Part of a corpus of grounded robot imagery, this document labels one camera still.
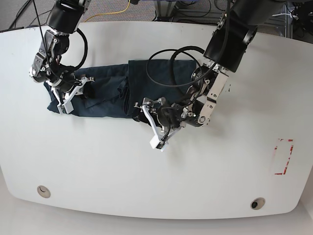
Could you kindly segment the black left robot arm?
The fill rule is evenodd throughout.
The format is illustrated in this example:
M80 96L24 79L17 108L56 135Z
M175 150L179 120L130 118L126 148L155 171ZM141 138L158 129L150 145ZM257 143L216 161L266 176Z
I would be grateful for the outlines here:
M193 50L208 59L208 64L194 70L191 81L185 85L188 90L181 99L169 103L161 97L157 100L144 98L137 108L151 126L154 137L150 141L153 149L163 150L168 140L186 124L194 127L207 125L216 107L228 76L226 71L236 72L248 45L257 33L258 26L265 23L285 0L237 0L227 2L227 8L205 50L196 46L175 49L169 60L170 84L163 84L148 78L155 84L180 89L174 77L174 60L181 54Z

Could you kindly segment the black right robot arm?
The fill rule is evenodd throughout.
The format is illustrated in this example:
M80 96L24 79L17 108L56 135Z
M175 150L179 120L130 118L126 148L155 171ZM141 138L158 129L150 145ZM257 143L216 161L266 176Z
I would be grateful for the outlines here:
M88 55L88 41L78 28L81 17L89 7L88 0L57 0L47 18L49 30L41 33L42 42L30 68L30 77L36 83L43 83L51 99L61 105L70 102L70 96L81 99L93 98L95 91L86 78L76 72L82 67ZM84 42L84 54L76 66L61 63L62 55L68 51L69 36L77 32Z

